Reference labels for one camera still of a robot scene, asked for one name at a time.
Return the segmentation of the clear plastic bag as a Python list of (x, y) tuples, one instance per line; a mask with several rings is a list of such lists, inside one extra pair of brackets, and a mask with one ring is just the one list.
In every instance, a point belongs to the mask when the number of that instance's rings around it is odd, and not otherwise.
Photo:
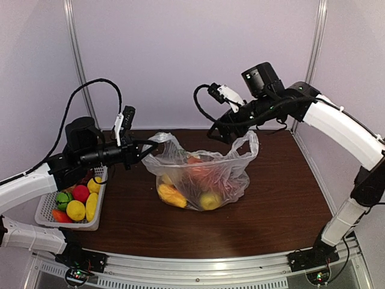
[(170, 133), (150, 138), (164, 146), (160, 154), (148, 154), (142, 162), (156, 176), (159, 198), (174, 207), (210, 211), (237, 202), (250, 184), (246, 167), (259, 153), (253, 131), (236, 139), (230, 151), (186, 151)]

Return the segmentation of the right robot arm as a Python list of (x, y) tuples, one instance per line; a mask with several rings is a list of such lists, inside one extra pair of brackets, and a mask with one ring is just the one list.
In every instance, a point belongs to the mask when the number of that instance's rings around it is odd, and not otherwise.
[(230, 105), (214, 120), (209, 138), (230, 144), (252, 126), (272, 119), (284, 122), (292, 117), (330, 137), (360, 163), (350, 195), (309, 251), (311, 264), (320, 266), (331, 257), (341, 239), (380, 202), (384, 194), (384, 140), (310, 84), (297, 81), (285, 87), (269, 62), (254, 66), (241, 76), (254, 98), (250, 102), (226, 85), (208, 86), (210, 96), (220, 104)]

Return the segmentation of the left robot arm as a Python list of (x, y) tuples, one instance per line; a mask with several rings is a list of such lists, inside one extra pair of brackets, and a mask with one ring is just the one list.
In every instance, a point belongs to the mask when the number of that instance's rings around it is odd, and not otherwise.
[[(92, 117), (80, 117), (66, 125), (67, 144), (62, 153), (49, 157), (29, 173), (1, 181), (1, 212), (35, 197), (69, 188), (93, 168), (123, 164), (125, 169), (130, 169), (157, 148), (154, 141), (126, 136), (131, 121), (122, 114), (117, 116), (116, 124), (116, 140), (110, 143), (105, 141)], [(1, 217), (1, 246), (63, 254), (73, 267), (81, 267), (87, 260), (86, 253), (70, 244), (62, 230), (18, 223), (4, 216)]]

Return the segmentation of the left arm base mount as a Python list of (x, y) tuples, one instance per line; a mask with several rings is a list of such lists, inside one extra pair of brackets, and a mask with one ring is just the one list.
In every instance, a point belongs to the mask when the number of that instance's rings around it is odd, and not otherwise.
[(73, 231), (59, 228), (64, 235), (65, 248), (63, 253), (54, 254), (56, 262), (68, 268), (80, 269), (85, 272), (103, 273), (106, 266), (105, 253), (86, 250)]

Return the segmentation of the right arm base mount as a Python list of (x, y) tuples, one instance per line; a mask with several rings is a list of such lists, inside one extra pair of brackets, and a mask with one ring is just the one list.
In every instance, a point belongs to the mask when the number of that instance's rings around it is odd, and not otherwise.
[(339, 261), (336, 246), (330, 246), (321, 240), (323, 230), (324, 227), (310, 249), (297, 249), (287, 254), (292, 272), (326, 266), (328, 263)]

